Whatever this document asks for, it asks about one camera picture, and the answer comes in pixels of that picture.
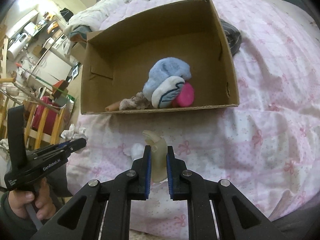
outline bed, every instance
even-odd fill
[[[177,0],[122,0],[99,29]],[[71,155],[68,188],[113,179],[131,167],[142,131],[153,130],[205,179],[229,179],[271,221],[320,190],[320,32],[302,9],[282,0],[213,0],[223,20],[242,32],[234,56],[237,108],[186,113],[80,115],[87,147]],[[185,202],[172,202],[168,182],[132,202],[131,239],[188,239]]]

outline gray striped cloth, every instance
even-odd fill
[[[220,19],[220,21],[221,21],[224,33],[227,36],[231,54],[234,55],[238,52],[240,48],[240,44],[242,41],[241,33],[236,27],[234,27],[230,23],[227,23],[222,19]]]

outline translucent rubber toy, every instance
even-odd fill
[[[167,178],[166,141],[155,132],[144,130],[145,142],[151,146],[151,180],[161,182]]]

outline brown tube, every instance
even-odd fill
[[[105,111],[106,111],[106,112],[118,111],[118,110],[119,110],[119,107],[120,107],[120,102],[121,102],[121,101],[118,101],[118,102],[113,103],[113,104],[110,105],[110,106],[107,106],[107,107],[105,108]]]

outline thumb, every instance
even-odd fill
[[[25,204],[31,203],[35,196],[31,191],[13,190],[9,192],[9,205],[18,217],[27,218],[28,213],[24,207]]]

